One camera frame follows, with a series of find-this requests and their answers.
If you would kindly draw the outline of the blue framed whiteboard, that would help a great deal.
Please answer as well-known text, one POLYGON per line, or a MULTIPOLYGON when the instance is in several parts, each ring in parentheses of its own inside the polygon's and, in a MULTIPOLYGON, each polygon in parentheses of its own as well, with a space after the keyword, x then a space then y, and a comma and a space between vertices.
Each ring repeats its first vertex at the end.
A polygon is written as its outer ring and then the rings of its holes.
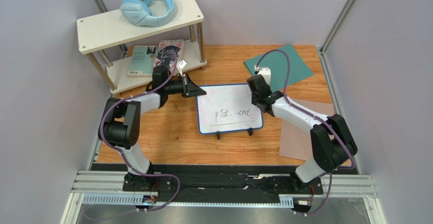
POLYGON ((263 112, 252 104, 248 84, 200 86, 206 95, 196 97, 198 130, 203 135, 247 131, 263 127, 263 112))

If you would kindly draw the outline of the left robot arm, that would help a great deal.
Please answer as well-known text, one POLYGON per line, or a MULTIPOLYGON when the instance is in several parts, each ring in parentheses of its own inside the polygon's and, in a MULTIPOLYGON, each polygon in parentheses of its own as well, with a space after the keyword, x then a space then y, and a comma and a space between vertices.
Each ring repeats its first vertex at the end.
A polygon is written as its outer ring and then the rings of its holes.
POLYGON ((125 161, 128 167, 125 180, 129 185, 152 185, 155 179, 153 165, 138 145, 141 115, 163 107, 171 94, 180 94, 184 98, 206 95, 206 91, 189 75, 180 75, 176 79, 172 76, 167 67, 156 67, 152 73, 151 90, 130 99, 107 100, 98 137, 125 161))

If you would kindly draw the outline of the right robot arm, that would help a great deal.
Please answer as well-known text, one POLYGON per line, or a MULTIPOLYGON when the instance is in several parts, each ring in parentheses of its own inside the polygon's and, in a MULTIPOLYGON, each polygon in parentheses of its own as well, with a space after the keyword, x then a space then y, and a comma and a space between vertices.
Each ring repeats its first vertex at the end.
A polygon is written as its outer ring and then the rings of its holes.
POLYGON ((289 99, 281 91, 271 91, 262 75, 248 78, 247 84, 252 93, 253 105, 310 135, 312 157, 292 172, 295 182, 309 183, 336 170, 347 160, 353 160, 358 148, 341 115, 317 113, 289 99))

